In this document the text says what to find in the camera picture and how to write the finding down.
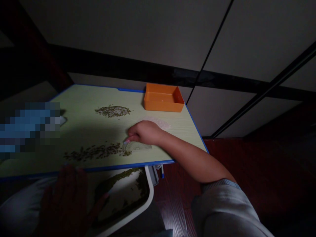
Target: light blue cuff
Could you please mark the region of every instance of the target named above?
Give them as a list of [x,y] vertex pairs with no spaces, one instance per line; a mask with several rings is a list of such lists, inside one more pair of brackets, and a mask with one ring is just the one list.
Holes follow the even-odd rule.
[[228,179],[221,179],[219,181],[216,181],[216,182],[213,182],[213,183],[210,183],[210,184],[206,184],[206,185],[203,185],[202,187],[202,193],[206,192],[207,190],[211,189],[212,187],[216,187],[216,186],[220,186],[220,185],[230,185],[230,186],[233,186],[237,189],[240,189],[241,188],[239,187],[238,184],[236,184],[235,182],[233,181],[230,181]]

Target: white wall panel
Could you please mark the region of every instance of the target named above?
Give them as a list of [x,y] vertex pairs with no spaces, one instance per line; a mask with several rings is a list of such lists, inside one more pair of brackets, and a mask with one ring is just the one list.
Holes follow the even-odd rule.
[[270,82],[316,41],[315,0],[234,1],[204,70]]
[[[130,90],[145,90],[146,82],[132,81],[126,79],[92,76],[80,73],[68,73],[75,84],[92,85],[92,86],[106,86],[124,88]],[[179,86],[181,95],[185,102],[187,102],[192,88]]]
[[202,136],[211,136],[256,94],[196,86],[188,109]]
[[302,66],[281,86],[316,92],[316,57]]
[[265,97],[216,138],[244,137],[299,103],[301,101]]
[[0,48],[13,47],[14,44],[9,40],[9,38],[0,31]]
[[20,0],[48,43],[200,70],[229,0]]

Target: child's arm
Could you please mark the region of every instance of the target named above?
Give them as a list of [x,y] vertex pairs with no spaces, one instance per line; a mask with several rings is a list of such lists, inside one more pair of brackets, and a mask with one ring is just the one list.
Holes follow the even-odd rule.
[[209,183],[220,179],[236,182],[231,173],[213,156],[202,149],[161,130],[155,123],[141,121],[128,130],[129,140],[157,145],[198,182]]

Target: pile of mung beans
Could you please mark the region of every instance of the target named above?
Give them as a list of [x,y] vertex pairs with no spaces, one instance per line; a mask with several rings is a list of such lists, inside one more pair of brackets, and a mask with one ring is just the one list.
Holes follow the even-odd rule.
[[86,160],[92,160],[92,159],[103,159],[105,157],[108,157],[109,155],[115,155],[119,154],[120,156],[129,156],[132,154],[131,151],[123,151],[120,143],[113,144],[111,143],[110,146],[90,146],[86,149],[81,147],[80,151],[73,151],[70,154],[68,152],[65,152],[64,158],[66,160],[75,160],[75,161],[83,161]]
[[111,117],[121,117],[127,114],[130,114],[130,109],[123,107],[123,106],[113,106],[109,105],[108,107],[99,107],[95,110],[96,114],[103,115],[107,118]]

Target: child's hand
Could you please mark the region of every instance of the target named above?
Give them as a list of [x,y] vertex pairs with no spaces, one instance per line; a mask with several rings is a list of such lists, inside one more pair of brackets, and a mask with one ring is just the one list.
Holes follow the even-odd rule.
[[47,187],[39,213],[39,223],[32,237],[83,237],[102,210],[108,194],[87,214],[87,175],[82,169],[77,174],[71,165],[62,167],[55,192]]
[[154,122],[143,120],[129,128],[127,140],[160,146],[165,134]]

